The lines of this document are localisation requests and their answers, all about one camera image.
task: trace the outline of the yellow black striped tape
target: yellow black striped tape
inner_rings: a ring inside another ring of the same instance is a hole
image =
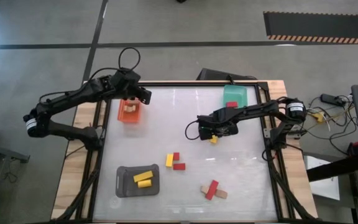
[[[310,37],[295,35],[268,35],[269,40],[306,41],[338,44],[358,44],[358,38],[347,37]]]
[[[284,14],[308,14],[308,15],[329,15],[329,16],[358,16],[358,14],[345,14],[345,13],[320,13],[320,12],[278,12],[278,11],[264,11],[266,13],[284,13]]]

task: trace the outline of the orange tray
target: orange tray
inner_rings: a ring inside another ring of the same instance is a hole
[[[140,119],[140,102],[136,104],[136,110],[130,113],[124,111],[124,106],[127,105],[129,105],[129,102],[126,100],[121,100],[119,102],[117,120],[124,123],[137,123]]]

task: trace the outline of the concrete floor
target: concrete floor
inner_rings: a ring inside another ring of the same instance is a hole
[[[0,0],[0,44],[90,43],[102,0]],[[358,14],[358,0],[110,0],[99,42],[261,41],[267,40],[263,11]],[[328,93],[348,95],[358,84],[358,45],[140,48],[136,72],[143,80],[194,80],[202,68],[258,79],[285,81],[289,96],[309,102]],[[117,66],[120,49],[98,49],[93,71]],[[19,181],[4,182],[0,193],[0,223],[31,223],[50,217],[67,141],[27,136],[22,116],[38,97],[51,91],[78,88],[89,49],[0,50],[0,145],[29,153],[30,162],[15,166]],[[131,54],[124,64],[134,63]],[[55,121],[71,124],[74,110]],[[311,126],[308,120],[305,126]],[[332,126],[332,132],[339,131]],[[325,125],[313,132],[328,136]],[[345,149],[358,133],[338,139]],[[341,157],[327,141],[305,135],[306,152]],[[344,194],[347,206],[349,193]],[[319,216],[348,221],[348,208],[319,200]]]

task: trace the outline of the wooden block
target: wooden block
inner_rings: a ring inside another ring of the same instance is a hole
[[[179,152],[174,152],[174,153],[173,153],[173,160],[174,160],[174,161],[178,161],[178,160],[179,160],[179,157],[180,157]]]
[[[201,192],[206,194],[208,193],[209,187],[207,186],[201,186]],[[227,198],[227,192],[225,192],[224,190],[219,190],[216,189],[215,191],[215,196],[226,199]]]
[[[238,103],[236,101],[233,101],[233,102],[227,102],[226,103],[226,107],[238,107]]]
[[[136,183],[138,181],[145,180],[145,179],[148,179],[148,178],[151,178],[151,177],[153,177],[153,172],[150,170],[150,171],[135,175],[134,176],[134,181]]]
[[[216,144],[218,142],[218,137],[215,135],[212,135],[212,138],[209,141],[212,144]]]
[[[186,164],[174,164],[173,165],[173,170],[185,170],[186,169]]]
[[[128,105],[138,105],[139,103],[139,100],[127,100]]]
[[[209,186],[208,193],[205,195],[205,198],[208,200],[212,200],[214,197],[215,191],[218,187],[219,182],[216,180],[212,180],[211,185]]]
[[[143,187],[151,187],[152,186],[152,180],[142,180],[142,181],[139,181],[137,183],[137,187],[138,188],[143,188]]]
[[[167,154],[167,161],[165,162],[165,165],[167,167],[172,167],[173,163],[173,154]]]
[[[207,193],[208,193],[208,190],[209,190],[209,187],[207,187],[207,186],[201,186],[201,192],[202,192],[202,193],[207,194]]]
[[[227,198],[227,192],[224,190],[216,189],[215,196],[226,199]]]

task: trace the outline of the gray tray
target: gray tray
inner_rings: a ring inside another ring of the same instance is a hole
[[[138,188],[134,176],[151,170],[153,172],[152,186]],[[116,195],[117,197],[138,197],[157,195],[160,192],[160,171],[157,164],[151,166],[124,167],[117,169]]]

